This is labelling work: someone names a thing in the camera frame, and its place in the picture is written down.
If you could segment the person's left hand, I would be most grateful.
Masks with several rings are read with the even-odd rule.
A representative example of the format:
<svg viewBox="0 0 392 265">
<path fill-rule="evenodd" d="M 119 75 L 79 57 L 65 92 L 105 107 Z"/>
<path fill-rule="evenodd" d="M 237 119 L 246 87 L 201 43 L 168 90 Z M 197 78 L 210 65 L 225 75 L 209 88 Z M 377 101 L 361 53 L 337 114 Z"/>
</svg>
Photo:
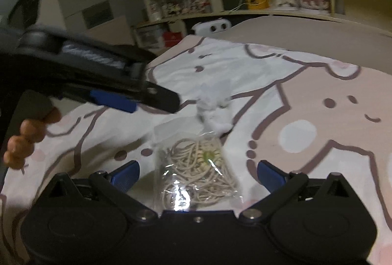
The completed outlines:
<svg viewBox="0 0 392 265">
<path fill-rule="evenodd" d="M 61 120 L 61 112 L 53 107 L 52 111 L 43 119 L 25 119 L 20 126 L 19 134 L 10 137 L 7 142 L 3 161 L 8 168 L 21 170 L 25 160 L 46 136 L 47 126 Z"/>
</svg>

